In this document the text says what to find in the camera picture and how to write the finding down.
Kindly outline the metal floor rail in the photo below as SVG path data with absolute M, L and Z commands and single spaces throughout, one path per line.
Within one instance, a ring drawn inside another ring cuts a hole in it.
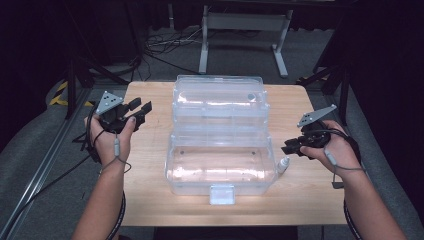
M 330 131 L 331 131 L 331 135 L 332 134 L 340 134 L 342 137 L 344 137 L 347 141 L 348 141 L 348 139 L 349 139 L 349 135 L 343 130 L 343 128 L 341 127 L 341 125 L 340 124 L 338 124 L 338 123 L 336 123 L 334 120 L 325 120 L 325 124 L 327 125 L 327 127 L 330 129 Z M 366 174 L 366 176 L 368 177 L 368 179 L 371 181 L 371 179 L 370 179 L 370 177 L 368 176 L 368 174 L 367 174 L 367 172 L 366 172 L 366 170 L 365 170 L 365 168 L 361 165 L 361 167 L 362 167 L 362 170 L 364 171 L 364 173 Z
M 41 191 L 41 187 L 47 178 L 50 169 L 56 161 L 59 149 L 62 147 L 65 137 L 68 135 L 69 130 L 76 118 L 76 115 L 83 108 L 87 98 L 91 93 L 90 89 L 83 88 L 80 94 L 76 98 L 74 104 L 74 110 L 68 119 L 65 119 L 55 135 L 53 142 L 51 143 L 48 151 L 44 155 L 39 167 L 35 171 L 33 177 L 27 184 L 25 191 L 16 205 L 11 217 L 4 225 L 4 228 L 0 232 L 0 240 L 12 240 L 13 232 L 16 225 L 19 223 L 21 215 L 27 212 L 27 206 L 32 204 L 32 201 L 36 198 L 36 195 Z

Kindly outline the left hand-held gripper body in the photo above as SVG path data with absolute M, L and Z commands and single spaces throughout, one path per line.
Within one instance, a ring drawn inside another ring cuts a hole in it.
M 105 91 L 95 113 L 100 117 L 100 124 L 106 131 L 120 133 L 126 124 L 125 115 L 130 110 L 133 107 L 124 104 L 122 97 Z

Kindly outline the black metal stand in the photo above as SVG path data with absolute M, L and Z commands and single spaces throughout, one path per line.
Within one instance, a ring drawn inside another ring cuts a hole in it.
M 327 78 L 321 91 L 324 95 L 332 95 L 337 89 L 340 89 L 339 98 L 339 118 L 343 125 L 347 125 L 347 101 L 349 92 L 350 73 L 346 65 L 335 65 L 327 67 L 310 77 L 301 77 L 296 81 L 297 85 L 307 86 L 318 80 Z
M 76 81 L 79 81 L 83 88 L 91 88 L 94 86 L 94 79 L 90 73 L 90 69 L 96 70 L 100 75 L 103 75 L 118 84 L 129 84 L 128 81 L 125 81 L 124 79 L 113 74 L 105 67 L 84 57 L 71 55 L 69 57 L 66 78 L 68 88 L 68 107 L 66 119 L 70 119 L 73 113 L 77 110 Z

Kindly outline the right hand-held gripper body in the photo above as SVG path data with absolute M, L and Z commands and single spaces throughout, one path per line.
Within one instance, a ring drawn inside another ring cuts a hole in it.
M 301 129 L 302 133 L 298 138 L 302 146 L 322 148 L 329 142 L 330 133 L 322 118 L 336 108 L 337 106 L 332 104 L 329 107 L 303 114 L 297 123 L 297 127 Z

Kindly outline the white metal desk frame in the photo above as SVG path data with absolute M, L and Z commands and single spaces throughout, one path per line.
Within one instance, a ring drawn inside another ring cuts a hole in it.
M 198 72 L 200 74 L 207 72 L 209 30 L 273 31 L 278 32 L 280 36 L 279 40 L 271 46 L 271 50 L 280 76 L 287 78 L 288 70 L 283 59 L 282 48 L 289 31 L 292 15 L 292 10 L 288 10 L 282 15 L 215 13 L 205 5 L 202 16 L 202 46 Z

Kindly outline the person's left hand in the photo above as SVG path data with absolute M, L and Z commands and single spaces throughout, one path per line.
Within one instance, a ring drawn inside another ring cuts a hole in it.
M 100 158 L 102 170 L 106 172 L 117 168 L 121 172 L 126 172 L 129 169 L 127 159 L 130 154 L 130 141 L 134 132 L 136 119 L 130 117 L 119 134 L 105 131 L 100 125 L 97 115 L 86 117 L 84 123 L 86 129 L 89 131 L 89 143 L 96 150 Z

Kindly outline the clear plastic storage box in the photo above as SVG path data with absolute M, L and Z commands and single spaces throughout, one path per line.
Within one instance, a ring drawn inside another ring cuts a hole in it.
M 260 77 L 179 76 L 165 162 L 172 192 L 206 195 L 211 205 L 265 193 L 278 178 L 269 110 Z

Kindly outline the person's right hand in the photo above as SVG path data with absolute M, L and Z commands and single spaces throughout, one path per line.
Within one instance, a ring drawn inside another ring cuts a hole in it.
M 300 151 L 321 162 L 329 171 L 338 175 L 345 187 L 355 180 L 365 177 L 361 164 L 348 141 L 340 134 L 332 134 L 323 148 L 302 146 Z

